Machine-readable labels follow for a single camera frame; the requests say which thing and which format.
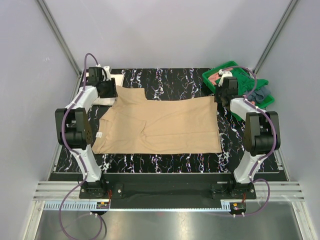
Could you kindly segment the beige t-shirt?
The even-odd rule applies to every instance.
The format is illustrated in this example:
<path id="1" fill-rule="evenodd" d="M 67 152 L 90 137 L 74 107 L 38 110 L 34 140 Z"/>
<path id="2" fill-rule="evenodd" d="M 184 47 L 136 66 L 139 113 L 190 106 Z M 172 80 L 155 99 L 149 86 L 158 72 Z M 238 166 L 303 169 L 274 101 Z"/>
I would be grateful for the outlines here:
<path id="1" fill-rule="evenodd" d="M 117 86 L 114 104 L 99 120 L 95 154 L 221 153 L 213 96 L 148 100 L 144 88 Z"/>

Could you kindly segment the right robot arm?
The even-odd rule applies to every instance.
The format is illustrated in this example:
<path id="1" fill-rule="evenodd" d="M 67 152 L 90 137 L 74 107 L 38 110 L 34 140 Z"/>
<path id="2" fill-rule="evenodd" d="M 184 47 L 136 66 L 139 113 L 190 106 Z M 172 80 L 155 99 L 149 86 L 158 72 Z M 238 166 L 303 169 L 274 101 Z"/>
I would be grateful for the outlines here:
<path id="1" fill-rule="evenodd" d="M 235 181 L 227 185 L 228 195 L 235 199 L 244 194 L 243 184 L 254 182 L 260 165 L 281 145 L 278 113 L 263 110 L 237 93 L 238 80 L 229 76 L 220 80 L 214 94 L 215 102 L 245 121 L 244 155 L 233 172 Z"/>

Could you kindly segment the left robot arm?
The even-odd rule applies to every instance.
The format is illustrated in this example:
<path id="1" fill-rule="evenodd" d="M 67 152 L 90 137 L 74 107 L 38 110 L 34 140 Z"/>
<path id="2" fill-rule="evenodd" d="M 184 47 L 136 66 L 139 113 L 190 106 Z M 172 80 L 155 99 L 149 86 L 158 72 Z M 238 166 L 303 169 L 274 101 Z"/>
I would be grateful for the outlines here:
<path id="1" fill-rule="evenodd" d="M 111 106 L 114 103 L 118 96 L 117 78 L 111 75 L 109 66 L 98 65 L 88 69 L 84 82 L 71 103 L 55 111 L 56 133 L 58 143 L 76 159 L 84 181 L 93 183 L 90 192 L 103 198 L 108 193 L 108 186 L 100 181 L 102 171 L 92 152 L 93 132 L 88 111 L 92 105 Z"/>

